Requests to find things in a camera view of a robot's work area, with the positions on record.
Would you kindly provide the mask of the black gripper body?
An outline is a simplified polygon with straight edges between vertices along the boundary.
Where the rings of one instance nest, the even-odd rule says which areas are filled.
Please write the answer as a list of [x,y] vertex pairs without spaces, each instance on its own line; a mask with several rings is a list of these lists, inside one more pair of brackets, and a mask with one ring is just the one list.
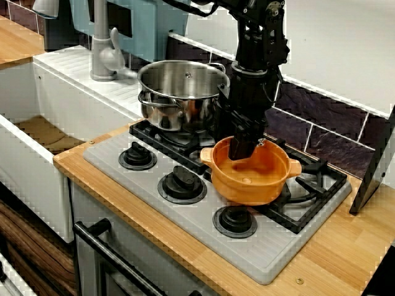
[[229,86],[215,100],[215,140],[229,136],[255,139],[256,124],[269,109],[269,71],[234,69]]

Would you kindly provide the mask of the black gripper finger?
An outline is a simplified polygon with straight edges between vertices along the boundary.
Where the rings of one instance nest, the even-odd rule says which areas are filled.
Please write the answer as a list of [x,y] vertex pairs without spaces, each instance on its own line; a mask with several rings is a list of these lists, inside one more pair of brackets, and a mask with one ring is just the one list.
[[247,136],[235,136],[230,140],[229,158],[231,160],[249,158],[257,144],[257,139],[249,138]]
[[264,132],[267,127],[266,121],[260,121],[256,124],[256,131],[255,131],[255,144],[261,144],[262,141],[265,139]]

